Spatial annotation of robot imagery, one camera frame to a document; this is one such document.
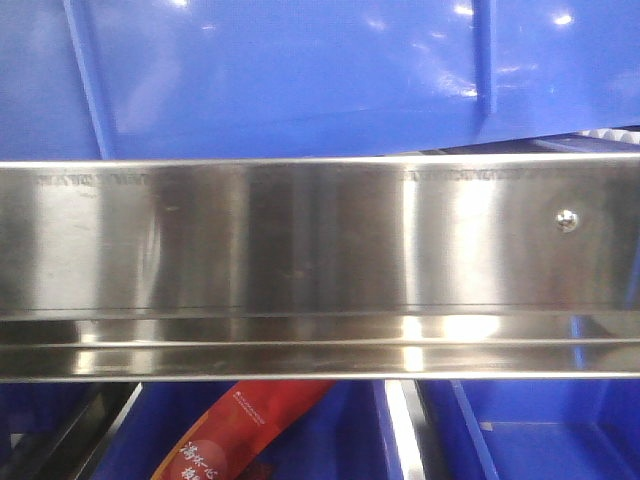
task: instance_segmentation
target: stainless steel shelf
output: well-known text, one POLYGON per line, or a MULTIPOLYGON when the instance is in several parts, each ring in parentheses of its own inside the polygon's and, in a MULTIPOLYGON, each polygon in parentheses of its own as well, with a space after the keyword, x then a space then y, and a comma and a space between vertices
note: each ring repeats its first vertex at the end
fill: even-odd
POLYGON ((637 376, 639 185, 637 153, 1 163, 0 379, 637 376))

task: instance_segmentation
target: screw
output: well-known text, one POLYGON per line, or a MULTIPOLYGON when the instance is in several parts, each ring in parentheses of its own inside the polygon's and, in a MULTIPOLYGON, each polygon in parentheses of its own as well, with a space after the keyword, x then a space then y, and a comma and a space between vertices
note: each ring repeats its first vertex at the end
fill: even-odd
POLYGON ((580 219, 576 212, 571 210, 560 210, 556 214, 556 223, 558 224, 558 228, 562 230, 562 233, 573 232, 576 228, 578 228, 578 223, 580 219))

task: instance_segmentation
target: blue plastic bin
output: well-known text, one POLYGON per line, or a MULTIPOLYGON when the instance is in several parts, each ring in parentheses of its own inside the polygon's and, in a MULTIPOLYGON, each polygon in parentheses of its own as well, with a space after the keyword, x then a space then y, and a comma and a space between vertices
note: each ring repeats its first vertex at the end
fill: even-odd
MULTIPOLYGON (((173 445, 230 383, 150 383, 93 480, 148 480, 173 445)), ((376 402, 381 382, 336 384, 260 456, 274 480, 401 479, 397 450, 376 402)))
POLYGON ((640 123, 636 0, 5 0, 0 158, 378 155, 640 123))
POLYGON ((0 465, 11 455, 11 434, 53 431, 87 388, 84 383, 1 384, 0 465))
POLYGON ((640 478, 640 382, 422 384, 457 480, 640 478))

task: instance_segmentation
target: red package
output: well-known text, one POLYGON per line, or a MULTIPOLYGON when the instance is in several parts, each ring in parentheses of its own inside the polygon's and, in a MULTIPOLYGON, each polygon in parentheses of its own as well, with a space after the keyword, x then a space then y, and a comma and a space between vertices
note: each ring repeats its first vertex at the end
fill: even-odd
POLYGON ((334 381, 236 383, 183 435, 151 480, 234 480, 334 381))

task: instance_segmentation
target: blue storage bin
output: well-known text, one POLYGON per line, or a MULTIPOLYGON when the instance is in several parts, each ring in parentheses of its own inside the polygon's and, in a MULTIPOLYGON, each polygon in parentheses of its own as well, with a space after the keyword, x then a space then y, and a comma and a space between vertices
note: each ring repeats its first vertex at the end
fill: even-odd
MULTIPOLYGON (((230 383, 150 383, 93 480, 148 480, 184 432, 230 383)), ((274 480, 401 479, 390 426, 376 403, 378 382, 339 382, 260 455, 274 480)))
POLYGON ((640 123, 635 0, 5 0, 0 158, 387 154, 640 123))
POLYGON ((7 383, 0 385, 2 415, 11 433, 55 429, 87 390, 85 383, 7 383))
POLYGON ((422 384, 457 480, 640 478, 640 382, 422 384))

